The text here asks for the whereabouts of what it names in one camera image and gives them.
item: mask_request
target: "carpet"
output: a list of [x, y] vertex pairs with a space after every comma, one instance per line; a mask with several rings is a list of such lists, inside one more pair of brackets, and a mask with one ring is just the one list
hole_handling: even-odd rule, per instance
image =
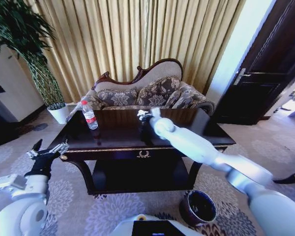
[[[29, 125], [34, 127], [30, 132], [0, 146], [0, 177], [12, 173], [23, 175], [29, 171], [33, 161], [26, 156], [26, 151], [41, 138], [42, 147], [46, 148], [63, 128], [47, 111]], [[237, 142], [227, 148], [226, 153], [246, 156], [270, 170], [276, 178], [285, 178], [295, 172], [295, 119], [284, 112], [279, 111], [257, 125], [221, 124], [221, 127]], [[184, 158], [184, 162], [190, 169], [192, 162], [188, 158]], [[95, 161], [89, 161], [88, 165], [92, 170]], [[218, 216], [213, 223], [195, 230], [207, 236], [264, 235], [247, 206], [247, 197], [229, 185], [224, 176], [210, 167], [200, 168], [195, 189], [203, 190], [213, 198]], [[78, 169], [59, 159], [52, 165], [49, 184], [49, 216], [42, 236], [104, 236], [121, 220], [140, 213], [186, 225], [178, 209], [185, 191], [90, 196]], [[295, 201], [295, 184], [271, 183], [268, 187]], [[9, 202], [9, 197], [0, 192], [0, 210]]]

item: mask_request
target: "beige curtain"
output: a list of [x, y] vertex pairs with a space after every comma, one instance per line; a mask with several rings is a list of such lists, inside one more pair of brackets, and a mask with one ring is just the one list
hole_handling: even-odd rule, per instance
[[183, 80], [208, 87], [243, 0], [26, 0], [55, 29], [46, 51], [66, 102], [77, 102], [106, 71], [130, 81], [163, 58]]

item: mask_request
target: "plant pot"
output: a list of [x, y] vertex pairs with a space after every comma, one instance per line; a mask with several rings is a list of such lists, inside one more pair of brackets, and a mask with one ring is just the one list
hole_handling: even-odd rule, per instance
[[56, 121], [59, 124], [65, 124], [65, 119], [69, 115], [69, 110], [67, 105], [57, 110], [49, 110], [48, 108], [47, 110], [50, 112], [50, 114], [56, 119]]
[[191, 190], [179, 204], [183, 220], [191, 227], [200, 227], [216, 218], [216, 207], [208, 194]]

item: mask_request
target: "sofa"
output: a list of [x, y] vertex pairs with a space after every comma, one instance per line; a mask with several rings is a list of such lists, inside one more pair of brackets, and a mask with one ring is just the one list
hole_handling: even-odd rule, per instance
[[[82, 100], [93, 110], [150, 109], [152, 107], [187, 109], [202, 108], [208, 115], [214, 103], [193, 86], [181, 81], [182, 66], [176, 59], [162, 59], [148, 69], [137, 67], [138, 74], [130, 82], [118, 82], [105, 72]], [[82, 109], [81, 101], [67, 117], [67, 121]]]

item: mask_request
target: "potted plant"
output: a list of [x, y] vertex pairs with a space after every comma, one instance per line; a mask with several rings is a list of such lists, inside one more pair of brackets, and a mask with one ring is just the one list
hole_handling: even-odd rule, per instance
[[54, 38], [53, 28], [23, 0], [0, 0], [0, 49], [6, 45], [27, 62], [48, 111], [63, 124], [69, 112], [42, 52], [50, 48], [47, 37]]

